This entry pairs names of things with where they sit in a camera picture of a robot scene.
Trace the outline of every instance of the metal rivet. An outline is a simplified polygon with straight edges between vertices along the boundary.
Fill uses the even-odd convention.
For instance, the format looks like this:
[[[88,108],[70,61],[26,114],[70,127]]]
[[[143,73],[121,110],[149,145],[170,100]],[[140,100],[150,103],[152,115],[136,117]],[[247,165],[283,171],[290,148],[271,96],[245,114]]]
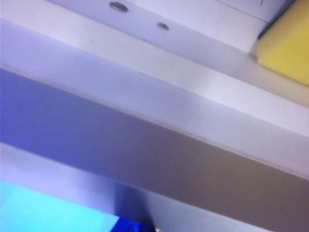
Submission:
[[[169,30],[169,26],[165,23],[158,23],[157,25],[164,30]]]
[[[121,12],[128,12],[129,11],[128,8],[125,5],[123,5],[122,3],[117,2],[117,1],[111,1],[110,7],[112,7],[115,10],[121,11]]]

